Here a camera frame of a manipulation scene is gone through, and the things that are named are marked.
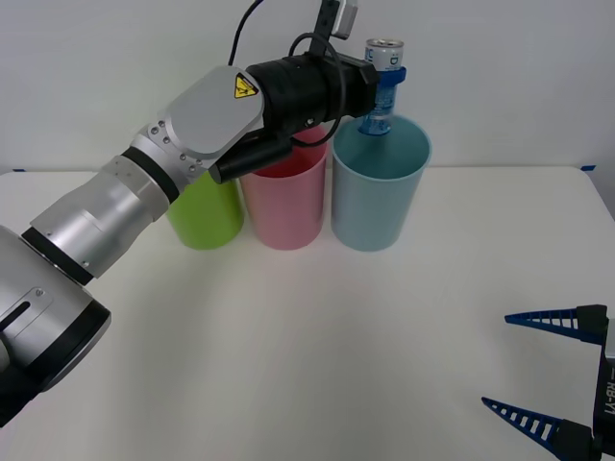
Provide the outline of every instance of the white tabletop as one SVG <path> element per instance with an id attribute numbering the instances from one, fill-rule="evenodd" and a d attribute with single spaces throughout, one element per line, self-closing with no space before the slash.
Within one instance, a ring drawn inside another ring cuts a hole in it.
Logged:
<path id="1" fill-rule="evenodd" d="M 0 177 L 0 221 L 88 177 Z M 615 305 L 615 223 L 573 168 L 429 169 L 389 250 L 327 221 L 299 251 L 247 223 L 199 253 L 162 219 L 88 288 L 111 329 L 6 460 L 553 460 L 480 397 L 591 425 L 600 350 L 504 315 Z"/>

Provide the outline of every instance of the black cable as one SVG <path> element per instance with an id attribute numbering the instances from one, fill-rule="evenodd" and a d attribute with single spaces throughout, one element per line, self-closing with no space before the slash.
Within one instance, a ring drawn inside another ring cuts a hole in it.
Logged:
<path id="1" fill-rule="evenodd" d="M 243 26 L 246 24 L 248 17 L 250 14 L 254 12 L 258 5 L 260 5 L 264 0 L 255 0 L 250 8 L 243 14 L 241 21 L 239 21 L 239 25 L 237 26 L 237 31 L 234 33 L 233 40 L 233 48 L 231 49 L 231 56 L 229 57 L 229 65 L 233 65 L 234 55 L 237 53 L 237 45 L 239 44 L 239 37 L 241 36 L 241 31 L 243 30 Z"/>
<path id="2" fill-rule="evenodd" d="M 315 34 L 314 32 L 306 32 L 305 34 L 301 34 L 300 36 L 295 38 L 295 41 L 293 41 L 292 45 L 290 46 L 290 51 L 288 52 L 288 56 L 293 56 L 295 53 L 295 49 L 297 48 L 297 45 L 303 40 L 305 40 L 306 38 L 311 38 L 312 40 L 319 41 L 321 44 L 323 44 L 327 48 L 327 51 L 329 51 L 329 54 L 331 55 L 331 57 L 333 58 L 333 61 L 335 62 L 335 67 L 337 67 L 337 73 L 339 75 L 339 85 L 340 85 L 339 109 L 337 111 L 337 116 L 335 117 L 335 122 L 333 122 L 333 126 L 331 127 L 329 132 L 325 134 L 325 136 L 323 136 L 322 139 L 316 142 L 304 142 L 304 141 L 300 141 L 299 139 L 295 137 L 290 138 L 290 141 L 295 146 L 317 147 L 317 146 L 320 146 L 326 143 L 329 139 L 332 138 L 332 136 L 337 131 L 337 127 L 339 127 L 339 124 L 342 121 L 342 117 L 344 116 L 344 108 L 346 107 L 346 79 L 344 77 L 344 67 L 342 66 L 342 61 L 339 58 L 339 55 L 337 54 L 337 52 L 335 51 L 335 48 L 333 48 L 333 45 L 331 45 L 328 40 L 326 40 L 322 36 Z"/>

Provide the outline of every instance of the yellow warning label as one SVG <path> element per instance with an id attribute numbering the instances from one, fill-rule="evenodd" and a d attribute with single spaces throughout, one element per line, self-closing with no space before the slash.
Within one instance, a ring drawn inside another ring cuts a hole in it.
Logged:
<path id="1" fill-rule="evenodd" d="M 255 94 L 258 94 L 258 88 L 252 85 L 243 75 L 237 74 L 237 78 L 234 80 L 234 98 L 247 98 Z"/>

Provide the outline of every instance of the plastic cup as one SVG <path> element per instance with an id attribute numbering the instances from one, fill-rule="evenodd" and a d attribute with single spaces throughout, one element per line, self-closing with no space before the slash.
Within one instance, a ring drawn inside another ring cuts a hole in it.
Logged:
<path id="1" fill-rule="evenodd" d="M 221 247 L 243 226 L 237 184 L 216 184 L 209 173 L 189 185 L 166 215 L 182 243 L 195 250 Z"/>
<path id="2" fill-rule="evenodd" d="M 304 142 L 321 139 L 320 127 L 300 133 Z M 327 145 L 293 148 L 286 160 L 240 179 L 258 239 L 276 250 L 296 250 L 323 227 Z"/>
<path id="3" fill-rule="evenodd" d="M 399 238 L 431 143 L 400 116 L 383 136 L 360 133 L 360 124 L 347 123 L 333 142 L 332 229 L 344 245 L 374 252 Z"/>

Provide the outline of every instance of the white wall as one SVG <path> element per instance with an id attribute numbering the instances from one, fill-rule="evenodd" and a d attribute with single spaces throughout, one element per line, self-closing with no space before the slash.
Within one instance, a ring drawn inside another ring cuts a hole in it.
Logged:
<path id="1" fill-rule="evenodd" d="M 597 163 L 607 189 L 615 2 L 359 1 L 353 36 L 335 45 L 362 56 L 370 36 L 406 42 L 398 110 L 429 132 L 433 164 Z M 225 63 L 249 3 L 5 0 L 0 168 L 96 168 L 122 152 L 166 102 Z M 236 63 L 284 55 L 319 3 L 265 0 Z"/>

